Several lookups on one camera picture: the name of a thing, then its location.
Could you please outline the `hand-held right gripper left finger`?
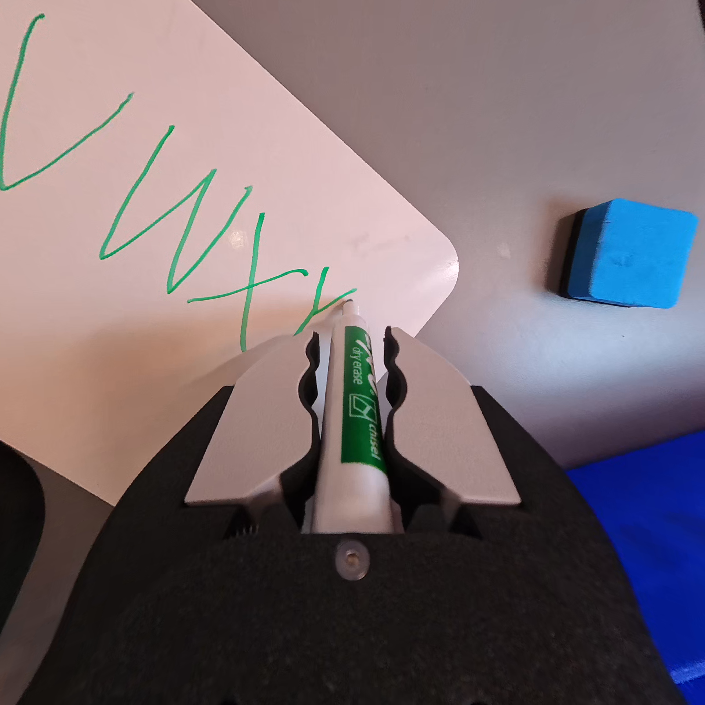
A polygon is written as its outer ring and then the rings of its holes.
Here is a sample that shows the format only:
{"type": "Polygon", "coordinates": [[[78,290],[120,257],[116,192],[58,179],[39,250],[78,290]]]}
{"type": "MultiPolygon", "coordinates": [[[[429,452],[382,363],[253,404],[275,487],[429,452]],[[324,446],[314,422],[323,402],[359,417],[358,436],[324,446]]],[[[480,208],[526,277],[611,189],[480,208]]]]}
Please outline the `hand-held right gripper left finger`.
{"type": "Polygon", "coordinates": [[[253,519],[283,503],[303,520],[321,437],[313,410],[320,340],[286,338],[234,384],[186,495],[188,506],[242,505],[253,519]]]}

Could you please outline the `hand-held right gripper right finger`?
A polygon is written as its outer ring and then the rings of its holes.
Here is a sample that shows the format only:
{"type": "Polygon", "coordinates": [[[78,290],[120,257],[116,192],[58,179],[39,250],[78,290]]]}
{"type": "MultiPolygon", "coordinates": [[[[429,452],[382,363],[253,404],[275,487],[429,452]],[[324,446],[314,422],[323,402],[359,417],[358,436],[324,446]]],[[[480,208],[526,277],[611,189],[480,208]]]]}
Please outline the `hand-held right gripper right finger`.
{"type": "Polygon", "coordinates": [[[391,406],[384,453],[401,523],[434,506],[460,525],[465,506],[520,507],[522,499],[471,384],[450,362],[399,327],[383,339],[391,406]]]}

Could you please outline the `green dry-erase marker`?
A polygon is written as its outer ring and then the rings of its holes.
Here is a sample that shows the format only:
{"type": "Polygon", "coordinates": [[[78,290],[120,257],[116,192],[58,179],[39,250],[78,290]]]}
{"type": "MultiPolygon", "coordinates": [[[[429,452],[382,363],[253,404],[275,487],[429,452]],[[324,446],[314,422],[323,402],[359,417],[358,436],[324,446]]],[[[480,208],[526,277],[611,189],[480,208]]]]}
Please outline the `green dry-erase marker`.
{"type": "Polygon", "coordinates": [[[349,299],[330,340],[311,531],[389,534],[393,529],[372,339],[349,299]]]}

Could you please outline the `white whiteboard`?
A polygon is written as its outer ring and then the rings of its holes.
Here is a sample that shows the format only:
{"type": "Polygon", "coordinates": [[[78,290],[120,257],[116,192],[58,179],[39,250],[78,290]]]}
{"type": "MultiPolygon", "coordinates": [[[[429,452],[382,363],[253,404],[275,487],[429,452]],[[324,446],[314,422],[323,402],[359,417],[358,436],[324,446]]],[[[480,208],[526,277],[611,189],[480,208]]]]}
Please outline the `white whiteboard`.
{"type": "Polygon", "coordinates": [[[1,2],[1,440],[115,504],[269,340],[375,353],[451,241],[192,1],[1,2]]]}

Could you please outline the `blue whiteboard eraser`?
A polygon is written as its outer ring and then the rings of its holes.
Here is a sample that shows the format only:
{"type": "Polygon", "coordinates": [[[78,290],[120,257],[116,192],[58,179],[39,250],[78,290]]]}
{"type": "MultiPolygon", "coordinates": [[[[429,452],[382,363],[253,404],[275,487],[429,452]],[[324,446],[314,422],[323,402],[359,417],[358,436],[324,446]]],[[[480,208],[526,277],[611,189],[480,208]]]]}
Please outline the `blue whiteboard eraser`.
{"type": "Polygon", "coordinates": [[[572,217],[557,293],[571,300],[669,310],[677,304],[697,215],[615,198],[572,217]]]}

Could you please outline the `blue plastic bin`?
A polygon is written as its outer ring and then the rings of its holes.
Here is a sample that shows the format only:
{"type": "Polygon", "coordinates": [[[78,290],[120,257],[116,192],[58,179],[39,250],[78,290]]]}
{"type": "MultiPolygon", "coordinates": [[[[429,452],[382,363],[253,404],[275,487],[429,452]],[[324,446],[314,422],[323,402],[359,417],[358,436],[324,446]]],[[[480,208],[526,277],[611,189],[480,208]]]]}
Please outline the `blue plastic bin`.
{"type": "Polygon", "coordinates": [[[568,471],[615,546],[651,636],[704,703],[704,432],[568,471]]]}

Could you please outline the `black textured wrist pad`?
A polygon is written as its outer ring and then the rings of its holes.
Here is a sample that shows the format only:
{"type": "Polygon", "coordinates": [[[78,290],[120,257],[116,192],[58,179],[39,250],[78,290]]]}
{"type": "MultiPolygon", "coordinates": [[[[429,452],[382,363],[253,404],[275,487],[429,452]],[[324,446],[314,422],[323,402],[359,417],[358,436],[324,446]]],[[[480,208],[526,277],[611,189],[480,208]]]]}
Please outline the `black textured wrist pad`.
{"type": "Polygon", "coordinates": [[[45,522],[45,499],[32,466],[1,442],[1,629],[32,565],[45,522]]]}

